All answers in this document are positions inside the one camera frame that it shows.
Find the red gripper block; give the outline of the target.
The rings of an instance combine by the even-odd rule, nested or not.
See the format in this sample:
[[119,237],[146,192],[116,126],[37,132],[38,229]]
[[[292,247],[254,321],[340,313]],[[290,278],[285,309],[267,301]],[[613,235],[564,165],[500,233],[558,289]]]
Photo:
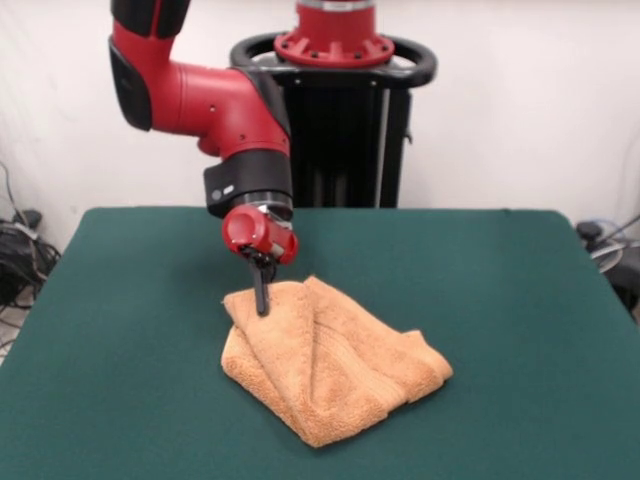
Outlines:
[[226,246],[238,255],[246,249],[270,255],[274,259],[250,255],[256,312],[267,316],[270,311],[268,285],[277,275],[277,262],[291,264],[299,251],[298,239],[289,226],[277,222],[270,214],[248,204],[234,207],[222,223]]

